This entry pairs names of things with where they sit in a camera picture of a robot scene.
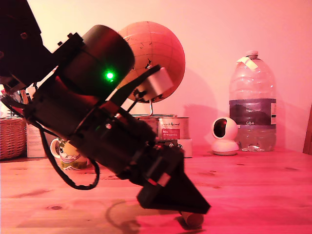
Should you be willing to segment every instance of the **wooden table surface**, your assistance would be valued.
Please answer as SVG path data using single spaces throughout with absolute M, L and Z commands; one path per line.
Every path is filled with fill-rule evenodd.
M 46 158 L 2 161 L 2 234 L 311 234 L 312 156 L 276 150 L 214 156 L 194 149 L 185 171 L 210 211 L 193 230 L 173 211 L 145 210 L 140 188 L 101 167 L 98 186 L 72 189 Z M 92 169 L 68 172 L 89 184 Z

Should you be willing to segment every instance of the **security camera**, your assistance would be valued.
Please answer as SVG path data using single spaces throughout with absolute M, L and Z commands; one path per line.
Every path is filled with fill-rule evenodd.
M 212 124 L 212 134 L 216 139 L 212 144 L 215 155 L 236 155 L 239 149 L 234 141 L 237 135 L 237 124 L 229 117 L 217 118 Z

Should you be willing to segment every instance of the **stack of tins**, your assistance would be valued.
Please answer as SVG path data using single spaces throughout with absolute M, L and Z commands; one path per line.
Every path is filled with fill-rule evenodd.
M 157 134 L 159 141 L 184 150 L 184 157 L 192 157 L 192 140 L 189 134 L 189 117 L 140 117 Z

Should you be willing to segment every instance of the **mug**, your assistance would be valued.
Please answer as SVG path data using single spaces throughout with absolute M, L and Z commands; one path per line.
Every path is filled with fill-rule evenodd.
M 60 167 L 63 170 L 80 170 L 89 165 L 89 159 L 82 156 L 77 149 L 65 140 L 55 138 L 50 145 L 51 153 L 55 158 L 60 158 Z

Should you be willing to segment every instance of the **plastic water bottle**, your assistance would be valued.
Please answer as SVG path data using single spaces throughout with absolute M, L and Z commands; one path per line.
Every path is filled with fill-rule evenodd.
M 243 151 L 271 151 L 276 143 L 275 78 L 270 68 L 248 51 L 237 61 L 230 83 L 230 118 L 238 125 L 236 142 Z

